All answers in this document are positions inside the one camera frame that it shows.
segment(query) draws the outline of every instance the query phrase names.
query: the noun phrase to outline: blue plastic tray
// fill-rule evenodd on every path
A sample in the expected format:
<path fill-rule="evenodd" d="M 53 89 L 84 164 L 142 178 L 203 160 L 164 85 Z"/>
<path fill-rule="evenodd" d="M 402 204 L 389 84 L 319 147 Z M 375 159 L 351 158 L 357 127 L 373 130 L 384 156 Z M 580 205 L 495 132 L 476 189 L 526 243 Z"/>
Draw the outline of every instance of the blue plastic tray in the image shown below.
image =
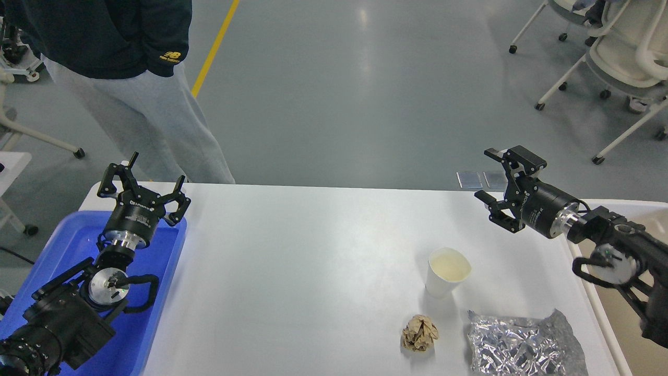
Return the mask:
<path fill-rule="evenodd" d="M 33 292 L 86 257 L 97 256 L 98 234 L 104 229 L 110 215 L 110 211 L 79 211 L 58 224 L 5 318 L 0 321 L 0 339 L 7 338 L 25 324 L 22 315 L 35 302 L 30 297 Z M 169 227 L 164 221 L 160 222 L 150 246 L 137 250 L 134 262 L 128 267 L 131 276 L 155 274 L 159 277 L 160 289 L 155 304 L 142 313 L 121 314 L 112 322 L 116 336 L 76 371 L 62 363 L 62 376 L 141 374 L 183 248 L 185 232 L 185 219 L 174 227 Z M 129 305 L 143 304 L 147 295 L 148 284 L 132 286 L 128 294 Z"/>

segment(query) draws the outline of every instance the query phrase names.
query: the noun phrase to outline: robotic arm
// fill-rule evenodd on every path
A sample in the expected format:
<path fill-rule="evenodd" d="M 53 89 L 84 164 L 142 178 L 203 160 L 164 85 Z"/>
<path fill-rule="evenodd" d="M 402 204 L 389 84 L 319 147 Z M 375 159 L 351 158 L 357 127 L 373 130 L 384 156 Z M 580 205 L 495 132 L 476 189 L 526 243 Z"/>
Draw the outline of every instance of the robotic arm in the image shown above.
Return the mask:
<path fill-rule="evenodd" d="M 642 336 L 668 347 L 668 246 L 645 232 L 645 226 L 603 206 L 590 209 L 580 199 L 538 180 L 547 163 L 522 146 L 488 149 L 485 155 L 501 163 L 508 180 L 501 201 L 485 191 L 475 193 L 490 211 L 490 221 L 513 233 L 528 225 L 549 239 L 563 233 L 576 244 L 593 241 L 594 252 L 589 258 L 576 258 L 573 272 L 593 284 L 617 289 L 640 316 Z M 583 271 L 583 265 L 589 265 L 593 274 Z M 639 279 L 646 271 L 654 277 L 653 286 Z"/>
<path fill-rule="evenodd" d="M 153 306 L 158 277 L 128 276 L 126 270 L 135 251 L 150 245 L 160 219 L 176 225 L 190 199 L 181 192 L 184 176 L 165 196 L 138 185 L 131 170 L 137 157 L 134 153 L 127 166 L 110 164 L 100 183 L 98 196 L 114 198 L 116 207 L 98 238 L 97 259 L 81 261 L 32 295 L 35 303 L 23 314 L 27 323 L 0 340 L 0 375 L 57 375 L 62 362 L 77 369 L 116 335 L 111 322 L 118 315 Z M 112 183 L 115 176 L 123 186 L 120 193 Z M 172 201 L 178 208 L 167 213 L 165 205 Z M 145 283 L 150 284 L 146 302 L 128 306 L 130 286 Z"/>

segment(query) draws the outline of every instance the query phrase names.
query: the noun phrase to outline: white table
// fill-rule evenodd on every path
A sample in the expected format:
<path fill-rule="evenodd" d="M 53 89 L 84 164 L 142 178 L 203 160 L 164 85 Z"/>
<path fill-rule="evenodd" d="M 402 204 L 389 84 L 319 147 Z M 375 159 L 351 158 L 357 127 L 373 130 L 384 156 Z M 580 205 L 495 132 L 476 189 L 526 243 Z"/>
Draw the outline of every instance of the white table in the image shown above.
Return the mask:
<path fill-rule="evenodd" d="M 619 374 L 566 240 L 501 229 L 472 192 L 184 187 L 186 242 L 147 376 L 467 375 L 467 310 L 544 318 L 555 308 L 589 375 Z M 96 191 L 81 210 L 113 208 Z M 443 246 L 465 254 L 473 271 L 441 301 L 426 294 L 424 278 L 428 254 Z M 415 314 L 441 333 L 431 353 L 399 344 Z"/>
<path fill-rule="evenodd" d="M 16 180 L 23 169 L 28 165 L 32 156 L 29 153 L 19 153 L 15 151 L 0 151 L 0 163 L 5 168 L 0 171 L 0 197 L 5 194 L 9 186 Z M 14 212 L 7 206 L 4 200 L 0 199 L 0 228 L 7 222 L 18 232 L 23 232 L 25 226 Z"/>

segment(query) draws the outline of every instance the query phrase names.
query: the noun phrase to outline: new balance logo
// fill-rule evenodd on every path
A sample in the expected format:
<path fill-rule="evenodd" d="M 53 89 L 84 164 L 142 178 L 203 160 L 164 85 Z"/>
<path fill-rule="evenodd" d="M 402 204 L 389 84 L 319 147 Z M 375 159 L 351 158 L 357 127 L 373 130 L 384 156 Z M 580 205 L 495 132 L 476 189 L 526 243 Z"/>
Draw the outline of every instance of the new balance logo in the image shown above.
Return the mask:
<path fill-rule="evenodd" d="M 180 52 L 165 52 L 163 56 L 160 56 L 160 59 L 167 60 L 168 62 L 171 63 L 178 63 L 180 60 L 178 58 L 181 57 Z"/>

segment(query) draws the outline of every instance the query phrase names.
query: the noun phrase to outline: black sweatshirt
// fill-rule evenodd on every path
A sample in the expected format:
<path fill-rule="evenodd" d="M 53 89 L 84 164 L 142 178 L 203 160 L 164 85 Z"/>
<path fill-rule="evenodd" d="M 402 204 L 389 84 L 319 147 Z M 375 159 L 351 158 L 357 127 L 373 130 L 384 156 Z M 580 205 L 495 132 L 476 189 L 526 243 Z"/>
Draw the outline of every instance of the black sweatshirt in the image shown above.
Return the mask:
<path fill-rule="evenodd" d="M 191 0 L 5 0 L 5 8 L 31 48 L 88 78 L 147 69 L 169 77 L 188 53 Z"/>

